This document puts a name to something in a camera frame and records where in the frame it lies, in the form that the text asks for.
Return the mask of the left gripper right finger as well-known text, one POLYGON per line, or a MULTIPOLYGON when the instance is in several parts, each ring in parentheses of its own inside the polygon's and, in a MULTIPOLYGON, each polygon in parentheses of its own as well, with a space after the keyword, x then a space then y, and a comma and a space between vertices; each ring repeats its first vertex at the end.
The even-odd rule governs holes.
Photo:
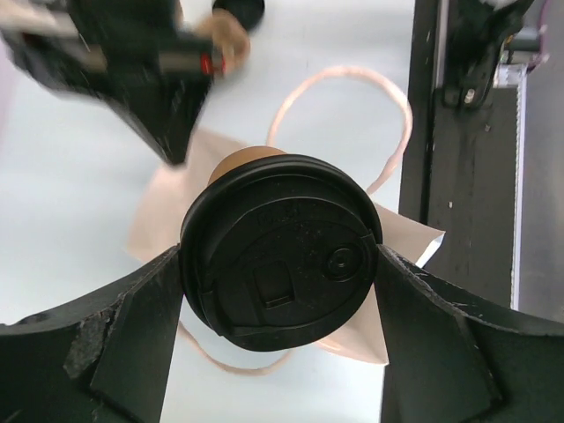
POLYGON ((379 249, 375 290, 402 422, 561 422, 563 325, 379 249))

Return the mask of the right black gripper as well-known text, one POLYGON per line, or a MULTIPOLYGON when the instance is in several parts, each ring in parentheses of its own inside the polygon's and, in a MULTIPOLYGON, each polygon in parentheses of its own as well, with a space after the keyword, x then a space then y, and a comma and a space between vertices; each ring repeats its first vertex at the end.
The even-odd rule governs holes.
POLYGON ((3 1, 1 34, 33 53, 51 84, 108 105, 171 166, 181 165, 226 70, 210 35, 182 25, 176 1, 3 1))

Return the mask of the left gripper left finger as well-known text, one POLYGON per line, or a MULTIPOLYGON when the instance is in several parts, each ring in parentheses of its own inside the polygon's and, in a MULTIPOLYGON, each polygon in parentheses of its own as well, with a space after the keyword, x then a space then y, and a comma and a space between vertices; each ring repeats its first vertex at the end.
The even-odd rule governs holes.
POLYGON ((3 422, 160 421, 182 304, 178 250, 1 327, 3 422))

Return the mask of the brown paper cup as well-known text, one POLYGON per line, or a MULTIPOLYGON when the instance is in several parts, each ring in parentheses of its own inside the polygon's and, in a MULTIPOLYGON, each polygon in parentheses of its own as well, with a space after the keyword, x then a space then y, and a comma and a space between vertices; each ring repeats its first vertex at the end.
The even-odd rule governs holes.
POLYGON ((285 155, 286 152, 272 146, 268 145, 256 145, 256 146, 249 146, 243 149, 240 149, 236 152, 233 152, 226 156, 220 163, 215 167, 211 176, 208 180, 208 186, 213 184, 215 181, 218 180, 224 174, 236 169, 237 167, 243 166, 249 162, 277 156, 277 155, 285 155))

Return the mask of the light blue paper bag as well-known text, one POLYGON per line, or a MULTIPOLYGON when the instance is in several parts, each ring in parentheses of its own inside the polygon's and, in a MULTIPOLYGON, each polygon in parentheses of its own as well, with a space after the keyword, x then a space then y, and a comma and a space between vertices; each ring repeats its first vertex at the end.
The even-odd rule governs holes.
POLYGON ((325 69, 286 97, 264 145, 197 130, 185 162, 161 167, 152 178, 127 249, 147 262, 177 248, 190 307, 233 345, 287 360, 296 347, 317 344, 386 365, 374 288, 378 249, 423 265, 443 237, 371 200, 403 158, 412 126, 406 95, 383 75, 354 66, 325 69), (275 146, 292 104, 331 77, 379 86, 404 116, 395 151, 367 188, 322 160, 275 146))

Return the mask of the black plastic cup lid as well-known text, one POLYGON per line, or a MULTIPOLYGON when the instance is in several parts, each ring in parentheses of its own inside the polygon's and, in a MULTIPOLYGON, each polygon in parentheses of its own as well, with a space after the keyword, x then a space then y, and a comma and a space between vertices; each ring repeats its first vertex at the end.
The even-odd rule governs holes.
POLYGON ((347 174, 285 154, 207 187, 182 222, 182 286, 196 316, 253 352, 313 343, 345 324, 374 283, 382 227, 347 174))

